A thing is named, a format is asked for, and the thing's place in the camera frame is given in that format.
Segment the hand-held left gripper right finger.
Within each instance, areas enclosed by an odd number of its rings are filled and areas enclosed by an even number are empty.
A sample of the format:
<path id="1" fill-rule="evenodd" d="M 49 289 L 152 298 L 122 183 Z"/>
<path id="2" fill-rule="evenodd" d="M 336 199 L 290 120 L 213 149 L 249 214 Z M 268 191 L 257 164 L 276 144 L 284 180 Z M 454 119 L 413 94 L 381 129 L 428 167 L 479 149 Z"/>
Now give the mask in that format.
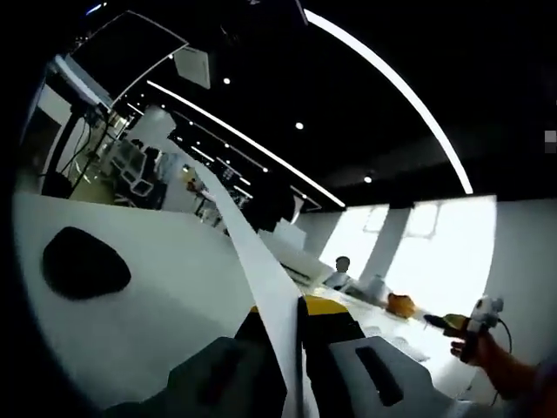
<path id="1" fill-rule="evenodd" d="M 302 296 L 298 332 L 320 417 L 455 417 L 429 371 L 379 336 L 366 337 L 333 300 Z"/>

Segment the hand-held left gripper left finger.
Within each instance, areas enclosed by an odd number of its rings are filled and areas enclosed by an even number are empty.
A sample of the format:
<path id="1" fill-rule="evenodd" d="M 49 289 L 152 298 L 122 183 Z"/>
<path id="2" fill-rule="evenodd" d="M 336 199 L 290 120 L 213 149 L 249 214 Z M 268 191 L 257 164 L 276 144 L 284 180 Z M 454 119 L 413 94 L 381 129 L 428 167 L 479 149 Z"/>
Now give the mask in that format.
<path id="1" fill-rule="evenodd" d="M 173 368 L 152 397 L 103 417 L 280 417 L 287 390 L 258 309 L 235 336 L 219 337 Z"/>

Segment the person's right hand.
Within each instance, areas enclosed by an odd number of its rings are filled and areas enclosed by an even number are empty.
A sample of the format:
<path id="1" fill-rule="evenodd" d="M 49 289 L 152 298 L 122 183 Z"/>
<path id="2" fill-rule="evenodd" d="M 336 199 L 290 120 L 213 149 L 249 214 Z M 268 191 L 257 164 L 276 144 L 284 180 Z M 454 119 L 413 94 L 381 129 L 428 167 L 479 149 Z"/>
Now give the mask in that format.
<path id="1" fill-rule="evenodd" d="M 493 336 L 489 333 L 474 334 L 464 340 L 451 342 L 450 352 L 469 366 L 483 367 L 490 360 L 493 351 Z"/>

